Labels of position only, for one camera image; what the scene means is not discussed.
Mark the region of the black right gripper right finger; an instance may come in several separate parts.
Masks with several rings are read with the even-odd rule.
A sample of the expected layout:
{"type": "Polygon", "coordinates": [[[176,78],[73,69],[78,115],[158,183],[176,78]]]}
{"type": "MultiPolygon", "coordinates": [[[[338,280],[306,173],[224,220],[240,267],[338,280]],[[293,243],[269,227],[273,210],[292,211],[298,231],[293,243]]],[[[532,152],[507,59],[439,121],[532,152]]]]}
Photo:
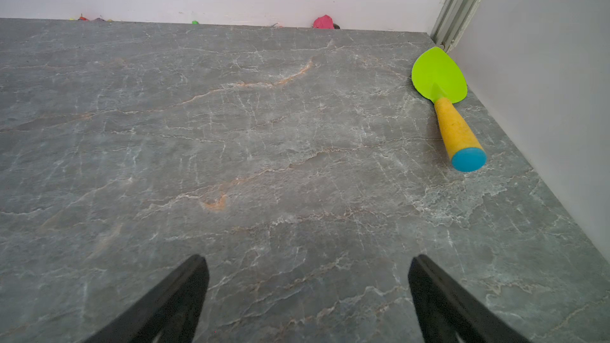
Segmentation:
{"type": "Polygon", "coordinates": [[[430,257],[418,255],[408,272],[425,342],[527,342],[430,257]]]}

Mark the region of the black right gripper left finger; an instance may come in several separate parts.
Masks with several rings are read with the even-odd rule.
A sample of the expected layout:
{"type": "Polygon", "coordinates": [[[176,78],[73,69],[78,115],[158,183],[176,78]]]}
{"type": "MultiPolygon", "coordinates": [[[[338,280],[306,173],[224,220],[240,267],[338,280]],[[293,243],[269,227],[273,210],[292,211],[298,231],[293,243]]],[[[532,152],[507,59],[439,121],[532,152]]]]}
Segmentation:
{"type": "Polygon", "coordinates": [[[87,342],[192,342],[210,273],[195,254],[87,342]]]}

